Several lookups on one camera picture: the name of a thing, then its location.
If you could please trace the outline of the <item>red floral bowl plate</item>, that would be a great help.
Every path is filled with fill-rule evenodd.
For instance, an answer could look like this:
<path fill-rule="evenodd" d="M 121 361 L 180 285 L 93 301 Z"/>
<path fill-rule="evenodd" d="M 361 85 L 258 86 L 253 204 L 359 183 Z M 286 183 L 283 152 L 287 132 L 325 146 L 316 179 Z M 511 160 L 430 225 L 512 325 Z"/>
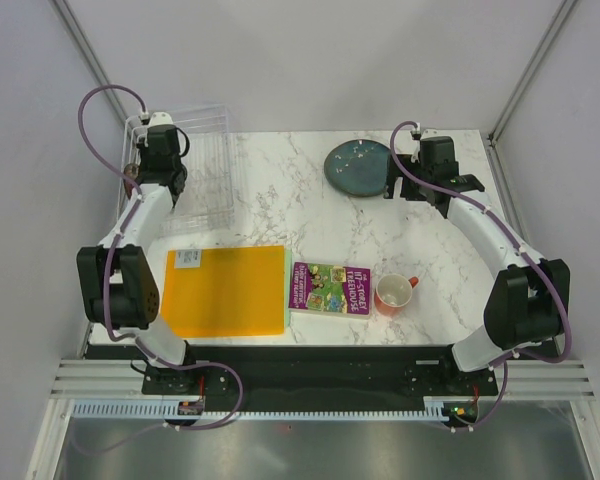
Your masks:
<path fill-rule="evenodd" d="M 139 166 L 137 164 L 129 163 L 123 169 L 125 179 L 123 181 L 123 187 L 125 195 L 130 199 L 135 189 L 134 184 L 139 174 Z"/>

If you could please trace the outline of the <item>dark teal speckled plate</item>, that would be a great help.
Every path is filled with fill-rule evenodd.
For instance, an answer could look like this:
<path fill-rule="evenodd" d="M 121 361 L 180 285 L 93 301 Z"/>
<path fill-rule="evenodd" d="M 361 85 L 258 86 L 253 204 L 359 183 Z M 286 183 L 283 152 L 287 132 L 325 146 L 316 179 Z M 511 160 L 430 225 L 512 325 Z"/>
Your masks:
<path fill-rule="evenodd" d="M 335 147 L 324 161 L 329 184 L 353 197 L 382 196 L 388 173 L 389 148 L 377 141 L 354 139 Z"/>

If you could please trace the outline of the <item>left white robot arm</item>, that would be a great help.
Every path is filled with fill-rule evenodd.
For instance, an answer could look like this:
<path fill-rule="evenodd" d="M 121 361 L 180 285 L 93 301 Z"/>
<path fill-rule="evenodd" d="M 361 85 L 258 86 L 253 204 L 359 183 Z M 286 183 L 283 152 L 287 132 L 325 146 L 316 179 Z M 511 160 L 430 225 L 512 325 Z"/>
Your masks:
<path fill-rule="evenodd" d="M 187 342 L 160 316 L 146 250 L 184 191 L 189 148 L 178 126 L 151 121 L 138 145 L 139 171 L 122 216 L 98 245 L 77 254 L 87 319 L 102 325 L 110 341 L 132 341 L 151 365 L 166 368 L 165 382 L 178 393 L 195 389 L 200 371 L 185 360 Z"/>

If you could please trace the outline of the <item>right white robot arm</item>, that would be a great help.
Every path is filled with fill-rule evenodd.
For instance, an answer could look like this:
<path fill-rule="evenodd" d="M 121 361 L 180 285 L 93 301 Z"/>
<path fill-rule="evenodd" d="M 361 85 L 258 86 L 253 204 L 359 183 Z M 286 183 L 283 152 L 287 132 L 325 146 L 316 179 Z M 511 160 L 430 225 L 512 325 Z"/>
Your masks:
<path fill-rule="evenodd" d="M 565 361 L 572 347 L 568 318 L 570 270 L 561 259 L 548 260 L 503 219 L 484 185 L 460 174 L 451 137 L 412 132 L 411 155 L 389 152 L 386 188 L 401 197 L 433 206 L 469 240 L 494 278 L 483 323 L 447 347 L 438 381 L 447 392 L 463 392 L 474 372 L 495 367 L 521 353 L 550 364 Z"/>

